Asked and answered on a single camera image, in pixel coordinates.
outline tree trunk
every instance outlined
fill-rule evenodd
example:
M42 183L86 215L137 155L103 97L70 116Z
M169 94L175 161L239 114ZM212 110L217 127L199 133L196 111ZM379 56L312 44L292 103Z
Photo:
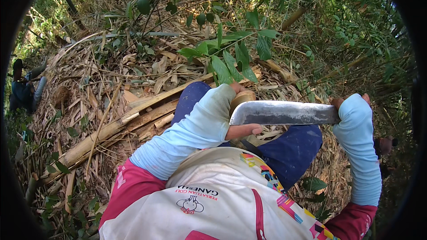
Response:
M66 0L68 3L68 6L70 6L68 8L68 12L71 15L71 18L73 19L73 21L75 22L75 24L77 24L77 26L81 29L81 30L85 30L86 27L85 25L82 23L82 21L80 21L79 19L79 13L76 9L76 7L74 6L73 2L71 0Z

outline pants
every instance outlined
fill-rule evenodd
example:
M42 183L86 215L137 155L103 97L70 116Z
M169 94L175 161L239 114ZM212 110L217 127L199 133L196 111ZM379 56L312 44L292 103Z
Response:
M203 82L190 83L179 97L171 124L189 115L209 89L210 86ZM318 125L293 125L279 138L260 145L258 149L284 189L289 190L313 162L322 143ZM220 147L230 147L230 144L223 143Z
M37 78L46 69L46 65L47 65L47 60L45 59L41 66L36 67L32 69L30 72L28 72L27 75L25 75L25 79L30 81L32 79ZM44 89L44 86L46 85L46 82L47 82L47 79L45 76L43 76L37 85L37 89L35 89L30 113L33 113L37 110L37 105L41 100L41 95L43 94L43 89Z

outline bamboo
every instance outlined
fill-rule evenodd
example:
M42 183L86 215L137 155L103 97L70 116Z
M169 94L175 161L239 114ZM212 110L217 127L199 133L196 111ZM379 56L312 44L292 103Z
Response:
M299 17L302 16L307 11L305 8L298 8L295 13L289 17L283 24L282 24L282 31L286 31L286 29L291 26Z
M95 134L95 139L94 139L92 147L91 147L91 152L89 153L88 165L86 166L86 173L85 173L86 177L88 177L89 167L91 166L91 159L92 159L93 149L95 148L95 146L97 144L99 133L101 132L101 129L102 129L103 125L104 125L104 121L107 118L108 113L110 112L110 108L113 105L114 100L116 99L117 95L120 92L120 87L122 86L122 84L123 84L123 81L120 82L119 86L115 90L115 92L113 94L113 98L111 98L110 103L108 104L108 107L107 107L107 109L104 112L103 118L101 119L101 122L99 124L98 130L97 130L97 132Z

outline arm sleeve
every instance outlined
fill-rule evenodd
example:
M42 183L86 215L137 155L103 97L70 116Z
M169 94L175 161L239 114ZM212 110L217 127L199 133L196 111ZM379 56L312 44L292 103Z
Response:
M341 240L361 239L368 231L377 208L349 203L335 218L325 223L326 228Z
M154 175L129 160L123 166L117 167L117 178L111 191L110 202L103 213L99 228L105 221L116 218L128 206L143 196L165 189L166 181L161 181Z
M372 110L359 94L353 94L341 104L339 117L341 122L334 125L334 134L350 161L351 202L376 207L382 180L372 140Z
M230 103L235 96L236 92L227 84L210 89L190 115L140 146L130 161L158 179L168 180L196 149L217 147L225 142L230 126Z

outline hand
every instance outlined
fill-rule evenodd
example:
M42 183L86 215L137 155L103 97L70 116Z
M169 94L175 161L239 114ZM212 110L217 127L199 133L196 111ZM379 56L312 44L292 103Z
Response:
M236 92L236 95L242 91L245 91L246 89L241 86L238 83L232 83L230 86L234 89ZM244 136L250 136L250 135L256 135L263 131L263 127L259 124L245 124L245 125L231 125L230 128L228 128L226 140L244 137Z
M349 97L349 95L346 95L344 98L334 98L330 104L334 105L336 107L337 110L339 110L339 107L341 106L341 104L344 102L344 100L346 100ZM371 100L369 98L369 95L367 93L364 93L362 98L366 101L366 103L368 103L369 106L371 106Z

